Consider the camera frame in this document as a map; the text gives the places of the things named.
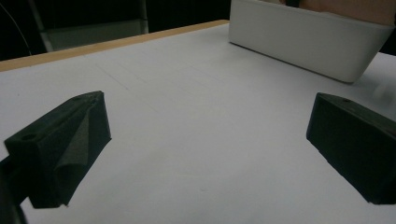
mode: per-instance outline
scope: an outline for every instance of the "white table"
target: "white table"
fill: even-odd
[[[389,224],[305,139],[317,92],[396,119],[396,61],[350,85],[230,44],[228,25],[0,73],[0,139],[103,91],[112,132],[69,207],[29,223]],[[0,148],[0,159],[7,156]]]

